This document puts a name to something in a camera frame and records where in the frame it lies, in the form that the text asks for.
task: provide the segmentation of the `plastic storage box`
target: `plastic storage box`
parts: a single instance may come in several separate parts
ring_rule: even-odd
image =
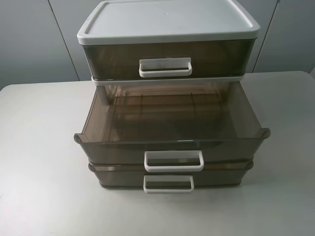
[[[225,82],[98,86],[74,139],[93,164],[143,165],[146,151],[199,150],[205,163],[251,160],[269,135],[240,83]]]
[[[102,82],[239,80],[259,25],[235,0],[101,2],[77,37]]]
[[[191,192],[194,187],[230,187],[241,183],[253,162],[206,164],[202,171],[147,172],[143,165],[93,165],[95,173],[105,188],[144,188],[147,193]]]

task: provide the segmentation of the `gray wall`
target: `gray wall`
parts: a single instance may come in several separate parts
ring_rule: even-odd
[[[265,39],[278,0],[238,0],[238,2],[254,17],[254,19],[260,25],[258,39],[255,41],[250,59],[246,67],[246,72],[252,73],[254,71],[262,43]]]
[[[315,67],[315,0],[281,0],[261,49],[255,72]]]
[[[77,33],[102,0],[49,0],[80,80],[91,80],[90,69]]]
[[[2,0],[0,89],[9,84],[78,81],[47,0]]]

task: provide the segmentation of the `open drawer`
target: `open drawer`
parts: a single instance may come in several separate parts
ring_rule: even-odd
[[[146,151],[170,150],[200,150],[205,162],[250,160],[269,135],[240,83],[232,82],[97,87],[74,139],[91,162],[119,165],[143,164]]]

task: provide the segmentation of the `white drawer handle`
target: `white drawer handle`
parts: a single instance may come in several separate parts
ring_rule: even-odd
[[[147,182],[190,182],[190,189],[148,189]],[[144,176],[145,193],[191,193],[195,189],[192,176]]]
[[[197,166],[149,166],[149,159],[199,159]],[[144,168],[148,172],[196,172],[204,166],[202,152],[191,151],[146,151],[144,152]]]
[[[142,78],[188,76],[192,73],[191,58],[142,59],[139,61],[139,75]]]

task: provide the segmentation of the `tabletop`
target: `tabletop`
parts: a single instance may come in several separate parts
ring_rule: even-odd
[[[91,82],[5,87],[0,235],[315,235],[315,80],[276,72],[246,74],[241,84],[271,136],[239,187],[186,195],[99,186],[73,140],[91,105]]]

